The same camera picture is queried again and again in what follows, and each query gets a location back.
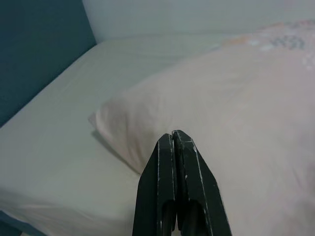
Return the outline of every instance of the mattress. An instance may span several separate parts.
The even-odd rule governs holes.
[[[86,52],[0,129],[0,210],[49,236],[131,235],[139,176],[88,116],[226,36],[113,40]]]

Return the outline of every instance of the white bed sheet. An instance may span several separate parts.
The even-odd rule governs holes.
[[[104,147],[88,116],[115,93],[226,35],[99,44],[0,129],[0,210],[49,236],[129,236],[139,176]]]

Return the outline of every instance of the black plastic object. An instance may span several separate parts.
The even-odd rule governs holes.
[[[143,171],[133,236],[231,236],[217,182],[193,140],[181,130],[163,135]]]

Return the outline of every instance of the clamp jaw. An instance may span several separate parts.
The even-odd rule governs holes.
[[[232,236],[217,182],[193,140],[164,134],[144,169],[132,236]]]

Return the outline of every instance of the pillow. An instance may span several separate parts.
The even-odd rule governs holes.
[[[106,102],[96,128],[138,172],[181,129],[217,179],[234,236],[313,235],[314,43],[314,21],[231,39]]]

